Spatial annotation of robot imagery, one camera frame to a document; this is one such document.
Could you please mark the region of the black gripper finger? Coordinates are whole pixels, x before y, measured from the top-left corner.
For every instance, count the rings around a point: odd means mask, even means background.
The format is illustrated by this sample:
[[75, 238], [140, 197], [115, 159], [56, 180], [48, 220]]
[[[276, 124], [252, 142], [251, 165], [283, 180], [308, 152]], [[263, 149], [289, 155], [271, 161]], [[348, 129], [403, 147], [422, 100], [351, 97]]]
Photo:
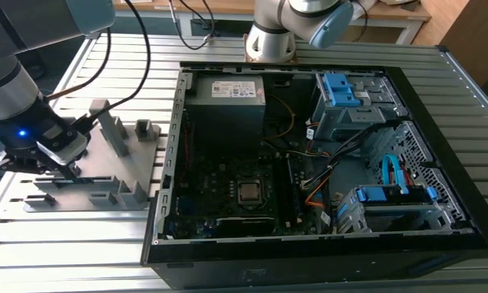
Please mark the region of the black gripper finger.
[[0, 170], [41, 175], [59, 171], [60, 165], [40, 150], [3, 150]]
[[69, 163], [59, 168], [59, 172], [65, 179], [76, 179], [80, 175], [80, 167], [76, 163]]

